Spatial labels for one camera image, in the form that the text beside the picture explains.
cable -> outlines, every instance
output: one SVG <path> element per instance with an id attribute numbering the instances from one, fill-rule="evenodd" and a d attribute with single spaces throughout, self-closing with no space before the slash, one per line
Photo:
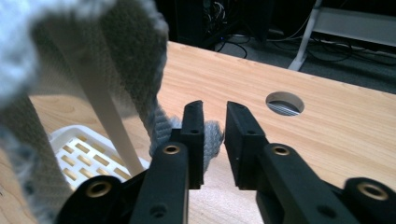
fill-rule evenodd
<path id="1" fill-rule="evenodd" d="M 245 55 L 243 57 L 244 59 L 246 59 L 246 57 L 248 56 L 248 51 L 244 47 L 242 47 L 240 44 L 237 44 L 237 43 L 234 43 L 234 42 L 231 42 L 231 41 L 228 41 L 228 40 L 223 40 L 223 43 L 221 44 L 221 47 L 218 50 L 216 50 L 216 52 L 221 52 L 221 50 L 224 48 L 225 44 L 235 45 L 238 48 L 240 48 L 242 51 L 244 51 L 245 52 Z"/>
<path id="2" fill-rule="evenodd" d="M 347 41 L 346 43 L 323 43 L 323 41 L 321 39 L 319 39 L 319 40 L 314 39 L 314 40 L 319 42 L 320 45 L 326 51 L 328 51 L 330 53 L 340 53 L 340 54 L 346 55 L 344 58 L 339 59 L 339 60 L 323 60 L 323 59 L 320 59 L 319 57 L 316 57 L 312 52 L 308 52 L 312 57 L 314 57 L 318 60 L 324 61 L 324 62 L 341 62 L 341 61 L 346 60 L 350 57 L 353 57 L 355 59 L 362 60 L 362 61 L 365 61 L 368 63 L 377 63 L 377 64 L 381 64 L 381 65 L 385 65 L 385 66 L 395 66 L 396 65 L 396 63 L 384 63 L 379 60 L 363 56 L 362 54 L 371 54 L 371 55 L 378 55 L 378 54 L 374 54 L 371 52 L 364 52 L 367 49 L 353 49 L 349 41 Z M 348 51 L 340 49 L 341 46 L 347 47 Z M 385 55 L 381 55 L 381 57 L 384 57 L 387 59 L 394 59 L 393 57 L 389 57 L 389 56 L 385 56 Z"/>
<path id="3" fill-rule="evenodd" d="M 300 28 L 294 34 L 290 35 L 289 37 L 282 38 L 282 39 L 267 39 L 266 41 L 268 41 L 268 42 L 278 42 L 278 41 L 286 41 L 286 40 L 293 40 L 293 39 L 301 38 L 302 35 L 301 36 L 296 36 L 296 37 L 294 37 L 294 36 L 297 35 L 301 31 L 301 29 L 303 29 L 303 27 L 308 22 L 310 16 L 311 16 L 311 14 L 309 14 L 308 17 L 305 19 L 303 25 L 301 25 Z"/>
<path id="4" fill-rule="evenodd" d="M 231 37 L 247 38 L 246 41 L 243 41 L 243 42 L 234 42 L 235 44 L 247 44 L 248 42 L 250 42 L 250 40 L 251 40 L 251 38 L 252 38 L 251 36 L 248 36 L 248 35 L 227 35 L 227 37 L 228 37 L 228 39 L 231 38 Z"/>

black cable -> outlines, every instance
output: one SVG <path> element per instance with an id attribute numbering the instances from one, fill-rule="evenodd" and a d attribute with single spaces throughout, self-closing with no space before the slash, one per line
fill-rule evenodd
<path id="1" fill-rule="evenodd" d="M 231 42 L 228 40 L 222 40 L 222 42 L 223 43 L 221 44 L 221 47 L 218 50 L 216 50 L 216 52 L 221 52 L 221 50 L 224 48 L 225 44 L 231 44 L 231 45 L 237 46 L 238 48 L 240 48 L 242 51 L 245 52 L 245 56 L 243 57 L 244 59 L 246 59 L 246 57 L 248 56 L 248 51 L 244 47 L 242 47 L 240 44 L 234 43 L 234 42 Z"/>
<path id="2" fill-rule="evenodd" d="M 251 36 L 249 35 L 227 35 L 227 39 L 230 39 L 231 37 L 237 37 L 237 38 L 247 38 L 246 41 L 243 42 L 234 42 L 235 44 L 247 44 L 251 40 Z"/>
<path id="3" fill-rule="evenodd" d="M 295 51 L 298 50 L 299 47 L 297 47 L 296 49 L 287 49 L 284 47 L 280 47 L 276 42 L 271 42 L 275 47 L 279 48 L 279 49 L 283 49 L 283 50 L 290 50 L 290 51 Z"/>
<path id="4" fill-rule="evenodd" d="M 223 41 L 223 43 L 222 43 L 222 45 L 221 45 L 221 47 L 218 49 L 218 50 L 216 50 L 216 52 L 220 52 L 223 48 L 224 48 L 224 46 L 225 46 L 225 41 Z"/>
<path id="5" fill-rule="evenodd" d="M 378 64 L 385 65 L 385 66 L 396 66 L 396 63 L 384 63 L 384 62 L 381 62 L 381 61 L 376 60 L 376 59 L 371 59 L 371 58 L 364 57 L 364 56 L 359 55 L 357 53 L 353 54 L 353 57 L 357 58 L 357 59 L 360 59 L 360 60 L 363 60 L 363 61 L 366 61 L 368 63 L 378 63 Z"/>
<path id="6" fill-rule="evenodd" d="M 312 52 L 309 52 L 312 57 L 314 57 L 318 60 L 324 61 L 324 62 L 341 62 L 341 61 L 346 60 L 350 57 L 353 57 L 355 59 L 362 60 L 362 61 L 365 61 L 368 63 L 377 63 L 377 64 L 381 64 L 381 65 L 385 65 L 385 66 L 395 66 L 396 65 L 396 63 L 384 63 L 379 60 L 375 60 L 375 59 L 371 59 L 371 58 L 362 56 L 362 54 L 372 54 L 372 55 L 375 55 L 375 54 L 370 53 L 370 52 L 364 52 L 366 49 L 353 49 L 352 45 L 350 44 L 349 41 L 347 41 L 346 43 L 323 43 L 323 41 L 321 41 L 321 39 L 319 39 L 319 40 L 315 39 L 315 40 L 318 41 L 321 44 L 321 46 L 326 51 L 328 51 L 330 53 L 340 53 L 340 54 L 346 55 L 344 58 L 339 59 L 339 60 L 323 60 L 323 59 L 316 57 L 314 54 L 312 54 Z M 340 49 L 340 46 L 347 47 L 348 51 L 346 52 L 345 50 Z"/>

gray towel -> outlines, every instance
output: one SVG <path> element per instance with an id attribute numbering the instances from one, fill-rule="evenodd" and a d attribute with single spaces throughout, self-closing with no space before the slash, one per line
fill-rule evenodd
<path id="1" fill-rule="evenodd" d="M 168 28 L 152 1 L 0 0 L 0 148 L 39 223 L 53 222 L 71 190 L 28 95 L 85 99 L 53 39 L 57 29 L 51 29 L 57 26 L 73 27 L 86 44 L 120 115 L 137 112 L 150 136 L 151 154 L 171 132 L 157 102 Z M 211 138 L 205 142 L 205 168 L 222 140 L 217 123 L 206 126 Z"/>

wooden tabletop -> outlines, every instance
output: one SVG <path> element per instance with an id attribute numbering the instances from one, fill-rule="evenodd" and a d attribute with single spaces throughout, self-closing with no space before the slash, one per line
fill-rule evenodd
<path id="1" fill-rule="evenodd" d="M 270 110 L 266 97 L 286 91 L 304 102 L 302 114 Z M 273 143 L 293 147 L 324 180 L 343 187 L 366 176 L 396 189 L 396 95 L 169 43 L 159 101 L 169 116 L 204 101 L 205 119 L 225 125 L 227 101 L 246 105 Z M 48 133 L 82 124 L 106 136 L 91 107 L 68 96 L 33 102 Z M 150 160 L 149 139 L 138 118 L 124 121 L 140 157 Z M 32 223 L 15 177 L 0 155 L 0 223 Z M 255 192 L 234 186 L 225 148 L 210 163 L 205 184 L 190 190 L 190 223 L 260 223 Z"/>

